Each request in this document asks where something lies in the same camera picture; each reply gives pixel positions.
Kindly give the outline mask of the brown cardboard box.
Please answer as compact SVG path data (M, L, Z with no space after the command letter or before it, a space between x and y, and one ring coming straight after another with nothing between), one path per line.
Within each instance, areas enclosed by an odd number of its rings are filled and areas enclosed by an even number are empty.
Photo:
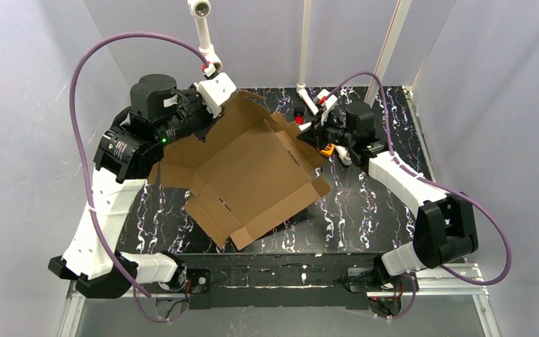
M170 144L149 174L150 183L189 191L186 212L218 246L242 250L331 191L317 174L324 156L258 98L238 92L206 142Z

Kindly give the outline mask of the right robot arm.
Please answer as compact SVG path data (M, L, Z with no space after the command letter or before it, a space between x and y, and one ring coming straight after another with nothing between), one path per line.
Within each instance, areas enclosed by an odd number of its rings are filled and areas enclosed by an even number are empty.
M371 270L345 277L344 283L382 286L400 275L440 267L478 249L472 205L405 168L387 141L379 138L374 113L366 103L351 104L344 122L332 120L329 113L317 114L299 128L298 140L317 150L327 145L344 147L355 166L384 185L415 217L409 243L375 257Z

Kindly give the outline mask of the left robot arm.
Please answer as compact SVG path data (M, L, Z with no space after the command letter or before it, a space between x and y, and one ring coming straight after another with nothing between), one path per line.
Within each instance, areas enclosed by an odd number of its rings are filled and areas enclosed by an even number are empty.
M102 135L95 166L85 175L87 201L73 240L50 259L48 269L73 281L87 298L115 299L153 283L183 290L187 271L179 258L126 253L117 243L137 193L165 149L187 137L204 140L235 93L225 74L183 90L164 74L148 74L134 84L130 105Z

